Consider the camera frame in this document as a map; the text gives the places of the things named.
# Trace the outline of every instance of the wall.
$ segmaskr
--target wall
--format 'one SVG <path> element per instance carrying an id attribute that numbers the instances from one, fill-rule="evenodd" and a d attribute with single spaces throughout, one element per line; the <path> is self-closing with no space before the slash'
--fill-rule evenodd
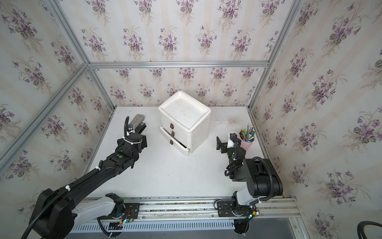
<path id="1" fill-rule="evenodd" d="M 45 8 L 0 2 L 0 156 L 80 65 Z"/>
<path id="2" fill-rule="evenodd" d="M 108 116 L 105 103 L 83 76 L 1 175 L 0 208 L 7 215 L 1 220 L 3 235 L 21 236 L 41 191 L 56 190 L 81 176 Z"/>
<path id="3" fill-rule="evenodd" d="M 267 60 L 291 0 L 60 1 L 93 62 Z"/>
<path id="4" fill-rule="evenodd" d="M 0 13 L 1 155 L 81 63 L 43 0 L 4 0 Z M 41 191 L 82 174 L 108 116 L 84 75 L 0 175 L 2 237 L 21 237 Z"/>
<path id="5" fill-rule="evenodd" d="M 97 71 L 117 106 L 159 106 L 182 90 L 208 106 L 243 106 L 263 68 L 150 68 Z"/>
<path id="6" fill-rule="evenodd" d="M 357 238 L 360 221 L 382 222 L 381 13 L 375 0 L 306 1 L 256 104 L 312 238 Z"/>

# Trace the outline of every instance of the aluminum frame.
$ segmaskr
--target aluminum frame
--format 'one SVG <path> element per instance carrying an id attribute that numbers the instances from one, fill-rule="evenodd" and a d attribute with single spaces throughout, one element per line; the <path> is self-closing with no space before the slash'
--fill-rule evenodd
<path id="1" fill-rule="evenodd" d="M 267 67 L 268 61 L 180 61 L 180 62 L 91 62 L 90 69 L 180 68 L 180 67 Z"/>
<path id="2" fill-rule="evenodd" d="M 53 111 L 58 107 L 62 99 L 71 88 L 81 79 L 85 71 L 88 69 L 87 64 L 82 64 L 77 70 L 69 77 L 61 89 L 53 96 L 53 98 L 44 106 L 40 113 L 32 120 L 32 122 L 25 128 L 22 134 L 13 142 L 4 155 L 0 158 L 0 174 L 9 167 L 13 159 L 20 152 L 20 150 L 29 142 L 29 140 L 38 132 L 46 119 L 51 116 Z"/>
<path id="3" fill-rule="evenodd" d="M 295 24 L 296 18 L 300 14 L 300 9 L 304 3 L 304 0 L 294 0 L 292 7 L 290 8 L 290 11 L 288 13 L 287 18 L 285 19 L 285 22 L 283 24 L 283 27 L 280 31 L 279 38 L 277 39 L 275 45 L 273 46 L 273 51 L 270 54 L 269 57 L 269 66 L 267 69 L 263 72 L 259 83 L 257 84 L 257 87 L 252 95 L 252 99 L 249 103 L 249 108 L 253 109 L 254 105 L 256 104 L 257 100 L 260 97 L 260 94 L 262 92 L 262 89 L 265 86 L 265 83 L 267 82 L 267 78 L 270 75 L 271 71 L 273 70 L 276 60 L 280 53 L 282 52 L 282 48 L 289 36 L 289 33 L 292 31 L 292 28 Z"/>

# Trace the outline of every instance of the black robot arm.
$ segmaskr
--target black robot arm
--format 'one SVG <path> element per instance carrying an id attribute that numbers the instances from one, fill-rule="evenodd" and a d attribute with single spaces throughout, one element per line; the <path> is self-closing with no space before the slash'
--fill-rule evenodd
<path id="1" fill-rule="evenodd" d="M 72 210 L 91 192 L 104 182 L 119 175 L 127 168 L 133 168 L 134 162 L 139 159 L 139 153 L 147 147 L 146 136 L 133 133 L 132 129 L 125 137 L 118 139 L 115 152 L 106 160 L 100 161 L 99 165 L 76 181 L 61 187 L 55 191 L 47 189 L 43 191 L 36 202 L 22 239 L 27 238 L 32 229 L 42 238 L 62 239 L 68 235 L 77 217 Z M 106 195 L 114 200 L 115 207 L 121 206 L 121 198 Z"/>

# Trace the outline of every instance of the wire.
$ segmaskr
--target wire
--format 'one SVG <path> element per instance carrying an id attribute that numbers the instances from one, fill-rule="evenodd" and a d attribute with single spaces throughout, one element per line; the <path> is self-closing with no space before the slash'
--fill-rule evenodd
<path id="1" fill-rule="evenodd" d="M 108 234 L 108 232 L 105 230 L 104 226 L 103 226 L 102 223 L 101 223 L 100 217 L 97 218 L 97 222 L 98 222 L 99 227 L 101 228 L 101 231 L 102 231 L 105 235 L 107 235 L 109 238 L 110 238 L 110 237 L 113 237 L 113 238 L 117 237 L 117 236 L 113 236 L 113 233 L 112 233 L 112 232 L 111 232 L 110 234 Z"/>
<path id="2" fill-rule="evenodd" d="M 268 166 L 267 162 L 265 162 L 264 159 L 262 159 L 260 157 L 253 157 L 252 159 L 253 160 L 259 160 L 262 163 L 262 165 L 265 167 L 265 170 L 268 173 L 268 177 L 269 177 L 269 192 L 268 192 L 268 195 L 265 198 L 260 198 L 259 199 L 259 201 L 267 201 L 271 197 L 273 197 L 273 177 L 272 177 L 272 172 L 270 171 L 269 166 Z"/>
<path id="3" fill-rule="evenodd" d="M 71 186 L 71 189 L 77 187 L 78 185 L 82 184 L 83 182 L 89 180 L 94 175 L 96 175 L 99 172 L 99 169 L 93 169 L 89 173 L 83 175 L 81 178 L 77 179 L 76 181 L 69 184 Z M 68 189 L 63 190 L 62 192 L 58 193 L 52 200 L 50 200 L 41 210 L 40 212 L 34 217 L 34 219 L 31 221 L 31 223 L 28 225 L 28 227 L 25 229 L 24 234 L 21 236 L 21 239 L 26 239 L 31 232 L 34 225 L 37 223 L 37 221 L 42 217 L 42 215 L 50 209 L 50 207 L 55 204 L 65 193 L 69 192 Z"/>
<path id="4" fill-rule="evenodd" d="M 367 225 L 373 225 L 373 226 L 379 226 L 382 227 L 382 224 L 373 222 L 373 221 L 362 221 L 357 225 L 357 234 L 359 239 L 367 239 L 365 235 L 365 226 Z"/>
<path id="5" fill-rule="evenodd" d="M 233 171 L 235 170 L 235 169 L 238 169 L 238 168 L 240 168 L 242 165 L 240 164 L 240 165 L 238 165 L 238 166 L 236 166 L 236 167 L 234 167 L 233 169 L 231 169 L 231 170 L 225 170 L 224 171 L 224 176 L 229 176 L 231 173 L 233 173 Z"/>

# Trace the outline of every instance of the pink pen holder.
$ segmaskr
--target pink pen holder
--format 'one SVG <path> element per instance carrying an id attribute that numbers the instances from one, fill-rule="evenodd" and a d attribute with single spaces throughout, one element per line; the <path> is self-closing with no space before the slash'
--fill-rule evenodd
<path id="1" fill-rule="evenodd" d="M 243 149 L 245 150 L 248 150 L 250 148 L 250 146 L 253 144 L 253 142 L 245 142 L 244 140 L 241 139 L 240 136 L 238 136 L 238 139 L 241 140 L 241 144 L 240 144 L 240 147 L 242 147 Z"/>

